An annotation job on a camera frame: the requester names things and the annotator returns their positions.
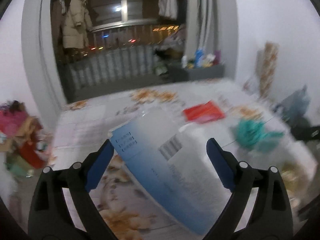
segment red packet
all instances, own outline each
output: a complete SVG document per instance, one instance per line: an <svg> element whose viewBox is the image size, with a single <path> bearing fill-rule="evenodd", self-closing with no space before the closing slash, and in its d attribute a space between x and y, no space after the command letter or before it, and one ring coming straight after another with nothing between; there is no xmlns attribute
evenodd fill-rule
<svg viewBox="0 0 320 240"><path fill-rule="evenodd" d="M211 122L225 117L221 109L212 101L187 108L183 112L188 121L197 123Z"/></svg>

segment table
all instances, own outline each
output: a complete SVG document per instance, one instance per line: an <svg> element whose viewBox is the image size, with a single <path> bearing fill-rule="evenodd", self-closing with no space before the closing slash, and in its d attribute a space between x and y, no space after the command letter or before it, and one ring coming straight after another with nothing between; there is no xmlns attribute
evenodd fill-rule
<svg viewBox="0 0 320 240"><path fill-rule="evenodd" d="M66 169L74 162L82 162L90 152L95 152L99 149L108 138L108 131L111 128L120 125L137 114L141 114L143 111L147 111L150 107L160 105L172 118L173 122L179 127L184 127L186 133L189 130L194 136L198 136L196 141L200 147L205 147L206 141L214 137L224 150L232 152L239 161L245 160L254 168L264 169L267 169L271 164L277 165L283 161L279 157L285 151L285 158L298 163L303 168L308 181L313 179L317 162L308 148L302 143L296 142L290 135L289 127L275 117L266 107L258 103L256 98L241 91L240 87L232 81L218 79L183 82L152 87L151 89L177 92L177 100L166 103L155 101L151 104L138 105L130 98L132 91L125 91L89 99L84 108L63 112L53 141L53 156L56 157L54 163L52 163L53 169ZM193 127L195 124L187 124L181 111L187 107L206 103L209 100L213 100L219 105L226 112L227 117L223 120L207 123L202 126L202 130L195 133ZM233 112L233 109L238 106L257 109L262 113L262 119L268 130L283 131L285 133L283 147L272 153L273 155L268 158L257 158L242 149L231 132L232 127L235 127L239 121L239 116ZM98 209L103 209L103 203L108 198L109 187L115 186L114 184L110 185L109 179L114 178L113 176L116 175L107 171L105 175L107 177L102 178L97 189L90 192L92 201ZM152 224L148 228L149 230L143 233L143 239L201 239L201 237L193 235L162 212L155 203L145 197L134 183L117 183L115 192L117 200L126 207L126 212L138 212L141 217L151 218ZM256 193L253 190L249 199L251 204L254 203ZM64 189L64 194L75 226L84 230L70 193ZM252 209L249 206L245 210L238 229L246 225Z"/></svg>

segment jacket sleeve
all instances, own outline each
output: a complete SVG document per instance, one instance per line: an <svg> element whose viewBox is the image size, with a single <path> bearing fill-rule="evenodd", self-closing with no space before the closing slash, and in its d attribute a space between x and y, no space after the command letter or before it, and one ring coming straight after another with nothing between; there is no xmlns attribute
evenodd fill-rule
<svg viewBox="0 0 320 240"><path fill-rule="evenodd" d="M89 11L87 8L84 10L84 21L85 21L85 25L87 27L87 30L91 31L92 30L92 21L91 21Z"/></svg>
<svg viewBox="0 0 320 240"><path fill-rule="evenodd" d="M84 22L83 15L81 13L81 8L83 7L81 0L71 0L70 2L70 12L72 21L75 26L79 26Z"/></svg>

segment teal plastic bag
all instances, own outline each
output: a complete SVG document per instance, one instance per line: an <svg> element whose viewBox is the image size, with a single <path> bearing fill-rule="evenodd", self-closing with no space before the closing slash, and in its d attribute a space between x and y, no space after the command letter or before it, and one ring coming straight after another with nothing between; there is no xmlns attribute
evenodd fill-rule
<svg viewBox="0 0 320 240"><path fill-rule="evenodd" d="M236 129L236 140L242 147L262 153L274 150L283 135L282 132L266 132L263 122L247 119L241 119Z"/></svg>

